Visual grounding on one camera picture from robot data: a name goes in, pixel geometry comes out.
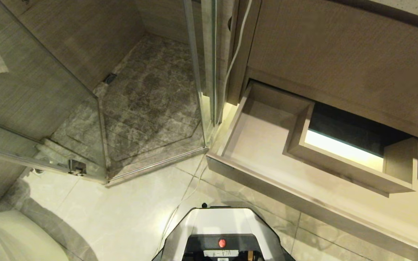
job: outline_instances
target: tiled wall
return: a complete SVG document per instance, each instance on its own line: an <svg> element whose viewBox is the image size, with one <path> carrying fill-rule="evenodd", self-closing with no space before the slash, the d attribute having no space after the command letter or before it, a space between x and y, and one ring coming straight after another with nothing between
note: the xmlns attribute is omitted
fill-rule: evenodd
<svg viewBox="0 0 418 261"><path fill-rule="evenodd" d="M0 73L2 126L40 140L50 136L84 99L93 105L96 102L1 4L0 56L8 69ZM35 145L0 129L0 149L32 157L37 152ZM22 170L0 160L0 197Z"/></svg>
<svg viewBox="0 0 418 261"><path fill-rule="evenodd" d="M133 1L2 2L91 90L113 70L144 33Z"/></svg>
<svg viewBox="0 0 418 261"><path fill-rule="evenodd" d="M135 3L148 33L188 43L188 30L182 0L135 0ZM198 46L202 46L201 4L196 1L191 3L196 40Z"/></svg>

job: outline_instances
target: glass shower door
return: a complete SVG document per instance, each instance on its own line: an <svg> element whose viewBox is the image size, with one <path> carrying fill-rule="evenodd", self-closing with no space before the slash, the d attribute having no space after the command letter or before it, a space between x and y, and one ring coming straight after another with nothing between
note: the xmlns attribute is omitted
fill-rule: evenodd
<svg viewBox="0 0 418 261"><path fill-rule="evenodd" d="M86 177L106 182L98 108L97 97L0 3L0 169L12 162L72 172L75 160Z"/></svg>

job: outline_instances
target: toilet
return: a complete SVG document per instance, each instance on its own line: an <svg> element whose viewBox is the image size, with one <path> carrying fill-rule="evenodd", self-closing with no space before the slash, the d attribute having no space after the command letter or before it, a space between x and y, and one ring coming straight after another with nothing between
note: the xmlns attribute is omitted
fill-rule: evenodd
<svg viewBox="0 0 418 261"><path fill-rule="evenodd" d="M62 247L18 210L0 212L0 261L68 261Z"/></svg>

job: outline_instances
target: metal door hinge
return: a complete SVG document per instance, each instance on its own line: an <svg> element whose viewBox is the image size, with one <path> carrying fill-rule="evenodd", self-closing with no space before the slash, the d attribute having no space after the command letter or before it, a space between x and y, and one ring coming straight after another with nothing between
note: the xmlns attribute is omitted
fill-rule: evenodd
<svg viewBox="0 0 418 261"><path fill-rule="evenodd" d="M69 173L77 176L86 175L86 164L83 162L76 161L74 159L69 159Z"/></svg>

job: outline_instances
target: metal frame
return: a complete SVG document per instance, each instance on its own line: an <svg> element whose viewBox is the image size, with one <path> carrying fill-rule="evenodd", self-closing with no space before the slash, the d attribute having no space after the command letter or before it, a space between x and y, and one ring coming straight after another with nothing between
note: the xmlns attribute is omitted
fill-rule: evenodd
<svg viewBox="0 0 418 261"><path fill-rule="evenodd" d="M197 53L197 45L196 45L196 33L194 29L194 18L193 18L193 6L192 6L192 0L183 0L183 5L185 9L185 19L186 19L186 26L188 30L188 40L189 40L189 46L191 51L191 59L193 61L193 73L194 73L194 81L196 83L196 92L198 97L198 104L201 111L202 116L202 88L201 88L201 75L199 74L199 59L198 59L198 53ZM213 118L213 108L211 108L211 116ZM204 144L208 145L208 139L206 138L207 133L204 131L207 128L207 126L204 126L204 120L202 122L202 129L203 129L203 137L204 137Z"/></svg>
<svg viewBox="0 0 418 261"><path fill-rule="evenodd" d="M62 165L54 165L42 160L33 159L30 157L25 156L19 156L15 155L12 152L7 152L5 150L0 150L0 160L4 160L5 162L11 162L17 165L22 165L25 167L32 167L34 169L38 170L44 170L49 171L57 174L71 174L71 175L79 175L83 176L84 173L79 172L77 169L71 169L68 166L62 166ZM102 184L106 183L106 179L101 179L99 177L92 177L92 176L84 176L88 180L100 182Z"/></svg>
<svg viewBox="0 0 418 261"><path fill-rule="evenodd" d="M136 169L136 170L133 170L133 171L121 174L121 175L117 175L117 176L115 176L115 177L113 177L109 180L106 187L112 187L112 186L119 185L123 182L126 182L126 181L130 180L130 179L133 179L133 178L139 177L141 175L150 173L150 172L152 172L154 170L157 170L157 169L160 169L162 167L172 165L174 163L180 162L180 161L185 160L187 158L191 158L191 157L196 156L198 154L206 153L207 151L209 151L208 147L201 147L201 148L192 150L190 152L186 152L186 153L180 154L178 156L168 158L168 159L156 162L154 164L151 164L151 165L148 165L148 166L145 166L145 167L141 167L139 169Z"/></svg>

